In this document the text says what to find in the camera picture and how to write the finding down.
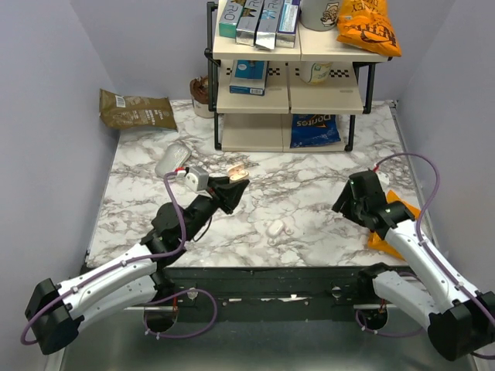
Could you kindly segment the beige earbud charging case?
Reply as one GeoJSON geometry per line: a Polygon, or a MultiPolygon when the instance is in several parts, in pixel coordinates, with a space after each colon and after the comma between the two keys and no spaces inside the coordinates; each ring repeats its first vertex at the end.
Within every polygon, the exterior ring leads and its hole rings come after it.
{"type": "Polygon", "coordinates": [[[232,165],[227,169],[227,176],[230,182],[239,182],[248,179],[250,173],[243,164],[232,165]]]}

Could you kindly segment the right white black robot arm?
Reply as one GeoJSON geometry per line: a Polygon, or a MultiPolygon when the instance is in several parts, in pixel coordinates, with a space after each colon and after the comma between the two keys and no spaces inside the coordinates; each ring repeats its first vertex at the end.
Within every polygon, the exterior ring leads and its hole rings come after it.
{"type": "Polygon", "coordinates": [[[388,202],[377,174],[352,174],[333,211],[375,232],[408,263],[423,283],[419,289],[386,264],[358,275],[357,297],[390,302],[414,319],[436,351],[449,361],[494,342],[494,294],[478,290],[432,246],[401,201],[388,202]]]}

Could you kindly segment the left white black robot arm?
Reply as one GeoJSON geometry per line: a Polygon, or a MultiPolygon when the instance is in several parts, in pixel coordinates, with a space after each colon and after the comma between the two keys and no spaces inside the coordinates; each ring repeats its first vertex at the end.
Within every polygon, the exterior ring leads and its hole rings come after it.
{"type": "Polygon", "coordinates": [[[217,211],[230,215],[239,205],[248,179],[215,177],[201,168],[165,174],[169,201],[161,205],[152,228],[134,246],[85,274],[54,283],[47,278],[33,289],[25,309],[24,346],[50,355],[67,347],[83,328],[133,305],[164,305],[171,286],[162,270],[186,252],[217,211]]]}

